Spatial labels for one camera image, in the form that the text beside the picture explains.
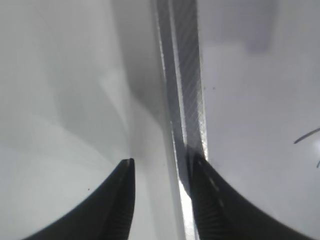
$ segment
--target white surface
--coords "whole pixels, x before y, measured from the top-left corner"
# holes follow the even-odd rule
[[[320,239],[320,1],[199,0],[209,159],[243,196]]]
[[[0,0],[0,33],[0,239],[52,223],[129,157],[130,239],[181,239],[149,1]]]

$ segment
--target textured black plastic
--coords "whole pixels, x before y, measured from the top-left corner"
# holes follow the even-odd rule
[[[193,212],[201,240],[310,240],[234,190],[200,155],[193,160]]]
[[[25,240],[127,240],[135,206],[135,163],[122,160],[71,212]]]

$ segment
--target reflective metal edge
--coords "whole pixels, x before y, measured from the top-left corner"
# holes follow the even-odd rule
[[[155,0],[156,24],[186,240],[199,239],[187,158],[208,159],[196,0]]]

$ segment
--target gray wall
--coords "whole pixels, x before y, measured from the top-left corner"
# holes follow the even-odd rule
[[[246,198],[320,239],[320,1],[199,0],[209,159]]]
[[[129,157],[130,239],[180,239],[150,1],[0,0],[0,32],[0,239],[52,223]]]

